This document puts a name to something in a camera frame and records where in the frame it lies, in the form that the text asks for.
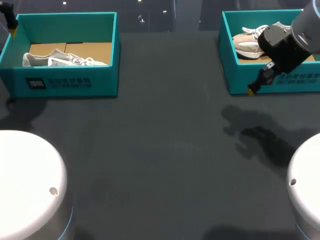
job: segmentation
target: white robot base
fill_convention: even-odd
[[[0,240],[72,240],[67,170],[46,140],[0,130]]]
[[[287,188],[301,240],[320,240],[320,134],[305,141],[291,158]]]

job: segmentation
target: yellow tip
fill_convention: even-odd
[[[253,92],[249,87],[246,89],[246,91],[248,92],[248,95],[249,95],[250,97],[252,97],[252,96],[255,95],[254,92]]]
[[[14,38],[15,37],[15,35],[16,35],[16,30],[17,29],[10,29],[9,28],[9,32],[11,33],[11,36]]]

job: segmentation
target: white sneaker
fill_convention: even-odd
[[[48,66],[101,66],[107,65],[101,61],[95,61],[91,57],[82,58],[72,53],[67,54],[67,60],[57,57],[49,57]]]
[[[65,53],[56,49],[53,53],[47,56],[37,56],[31,53],[23,55],[22,66],[97,66],[107,65],[101,61],[94,61],[91,57],[86,59],[74,55],[72,53]]]
[[[291,26],[283,25],[281,22],[276,22],[275,24],[288,33],[291,32]],[[238,57],[242,59],[258,59],[264,54],[264,51],[259,47],[258,37],[263,33],[263,31],[268,27],[268,25],[259,26],[256,29],[250,29],[243,27],[244,33],[235,35],[232,40],[234,44],[235,51]]]
[[[37,56],[29,52],[25,53],[22,58],[23,67],[48,66],[49,58],[57,58],[61,60],[69,60],[68,54],[56,49],[53,53],[47,56]]]

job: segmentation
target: black tabletop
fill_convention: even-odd
[[[117,98],[18,99],[0,129],[52,143],[76,240],[292,240],[286,171],[318,94],[231,96],[216,31],[122,33]]]

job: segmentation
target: open box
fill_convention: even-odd
[[[224,11],[220,25],[218,48],[230,94],[247,94],[248,84],[270,59],[239,60],[232,37],[243,33],[242,27],[256,29],[261,25],[281,22],[291,25],[301,9]],[[320,55],[313,55],[290,74],[277,76],[272,85],[262,86],[259,93],[320,92]]]
[[[117,95],[120,39],[116,12],[19,14],[17,20],[16,35],[8,37],[0,56],[0,77],[11,97]],[[22,66],[24,53],[49,54],[55,48],[108,65]]]

